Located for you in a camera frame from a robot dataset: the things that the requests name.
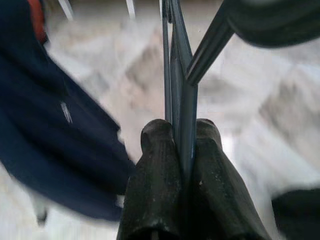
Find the black plastic hanger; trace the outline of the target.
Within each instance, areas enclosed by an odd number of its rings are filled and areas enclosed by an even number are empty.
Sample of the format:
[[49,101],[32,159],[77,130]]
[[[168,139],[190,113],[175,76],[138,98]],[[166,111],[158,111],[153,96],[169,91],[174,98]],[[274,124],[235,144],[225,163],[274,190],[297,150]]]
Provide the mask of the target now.
[[165,119],[184,177],[190,177],[195,158],[198,88],[187,82],[192,51],[179,0],[159,0],[162,18]]

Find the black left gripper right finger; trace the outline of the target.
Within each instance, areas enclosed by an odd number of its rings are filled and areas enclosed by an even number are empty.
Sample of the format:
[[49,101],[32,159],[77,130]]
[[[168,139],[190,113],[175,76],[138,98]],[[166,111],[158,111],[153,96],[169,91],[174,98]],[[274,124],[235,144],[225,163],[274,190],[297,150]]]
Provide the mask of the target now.
[[272,240],[208,119],[196,121],[187,240]]

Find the black folding chair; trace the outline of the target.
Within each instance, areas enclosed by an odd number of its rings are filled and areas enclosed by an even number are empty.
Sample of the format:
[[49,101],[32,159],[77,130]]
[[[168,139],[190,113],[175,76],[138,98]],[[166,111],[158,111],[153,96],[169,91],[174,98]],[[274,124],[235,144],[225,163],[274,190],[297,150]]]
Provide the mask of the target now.
[[320,38],[320,0],[224,0],[186,71],[197,85],[233,34],[260,48]]

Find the navy jacket red stripe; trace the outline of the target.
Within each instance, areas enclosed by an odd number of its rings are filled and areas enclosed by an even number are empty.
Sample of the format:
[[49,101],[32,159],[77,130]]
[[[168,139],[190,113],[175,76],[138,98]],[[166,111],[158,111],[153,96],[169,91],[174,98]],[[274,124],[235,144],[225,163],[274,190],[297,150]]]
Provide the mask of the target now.
[[0,162],[37,196],[117,222],[135,165],[117,123],[48,55],[41,0],[0,0]]

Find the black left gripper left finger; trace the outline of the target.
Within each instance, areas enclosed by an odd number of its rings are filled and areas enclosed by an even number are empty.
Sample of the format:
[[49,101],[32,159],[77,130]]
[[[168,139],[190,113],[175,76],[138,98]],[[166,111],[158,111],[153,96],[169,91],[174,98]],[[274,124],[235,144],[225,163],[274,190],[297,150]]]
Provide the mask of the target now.
[[181,169],[172,125],[150,121],[126,188],[117,240],[182,240]]

